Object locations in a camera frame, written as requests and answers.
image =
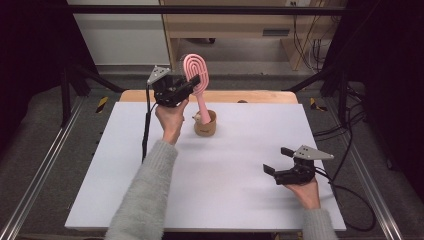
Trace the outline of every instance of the white tabletop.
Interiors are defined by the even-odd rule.
[[[302,228],[302,207],[293,193],[277,186],[262,164],[293,167],[281,147],[316,148],[300,104],[207,103],[217,113],[212,137],[197,136],[189,103],[176,145],[176,160],[165,231],[278,232]],[[116,103],[98,149],[66,221],[77,230],[106,230],[140,167],[146,103]],[[162,136],[152,115],[148,149]],[[321,161],[315,165],[323,167]],[[345,230],[328,181],[317,175],[323,208],[335,230]]]

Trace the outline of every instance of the wall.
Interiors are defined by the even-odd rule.
[[[158,5],[155,0],[68,0],[68,4]],[[74,14],[96,65],[169,65],[160,15]]]

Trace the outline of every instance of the aluminum rail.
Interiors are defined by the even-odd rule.
[[[73,114],[71,115],[68,124],[62,127],[56,135],[56,139],[54,140],[49,151],[44,157],[43,162],[38,168],[37,173],[32,179],[32,182],[27,188],[19,205],[16,207],[15,212],[0,232],[0,240],[14,240],[18,236],[19,230],[21,229],[26,217],[28,216],[32,205],[34,204],[38,194],[40,193],[43,184],[50,173],[51,168],[53,167],[63,145],[66,142],[66,139],[68,138],[72,127],[75,124],[76,119],[78,118],[81,112],[84,101],[84,97],[77,97],[72,109]]]
[[[360,9],[344,7],[197,6],[197,5],[45,5],[48,10],[76,14],[226,14],[344,16]]]
[[[332,101],[326,100],[329,106],[329,110],[336,122],[338,122],[337,116],[337,107],[334,99]],[[349,143],[349,133],[346,132],[342,135],[343,141],[348,146]],[[380,223],[381,229],[383,230],[386,238],[389,240],[402,240],[402,234],[390,213],[389,208],[384,201],[383,196],[381,195],[378,187],[372,178],[371,174],[368,172],[367,167],[365,166],[364,161],[361,158],[361,155],[358,152],[355,144],[352,142],[350,147],[350,153],[352,156],[352,165],[355,168],[355,172],[358,175],[359,181],[364,188],[364,192],[367,195],[368,201],[370,202],[371,207],[374,210],[374,213]]]

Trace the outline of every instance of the gray sweater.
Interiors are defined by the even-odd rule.
[[[163,235],[172,169],[178,152],[174,146],[157,141],[134,177],[112,218],[106,240],[160,240]],[[328,212],[305,210],[305,240],[337,239]]]

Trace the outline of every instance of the pink toy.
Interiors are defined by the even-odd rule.
[[[192,94],[197,98],[202,124],[207,124],[211,121],[211,117],[209,116],[205,100],[203,99],[203,91],[209,84],[209,75],[206,63],[199,55],[189,54],[184,58],[184,72],[187,81],[199,74],[200,83],[194,88]]]

